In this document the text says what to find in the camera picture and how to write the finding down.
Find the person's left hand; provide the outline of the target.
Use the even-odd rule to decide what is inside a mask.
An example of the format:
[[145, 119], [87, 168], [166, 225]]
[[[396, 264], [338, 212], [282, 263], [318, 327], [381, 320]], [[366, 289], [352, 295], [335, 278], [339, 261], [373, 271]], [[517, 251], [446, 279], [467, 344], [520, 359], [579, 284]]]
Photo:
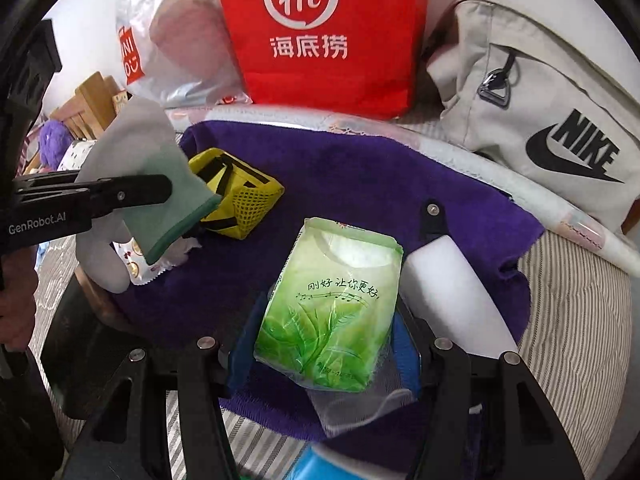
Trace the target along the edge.
[[0, 339], [10, 351], [24, 351], [35, 328], [36, 248], [27, 247], [1, 259], [4, 289], [0, 297]]

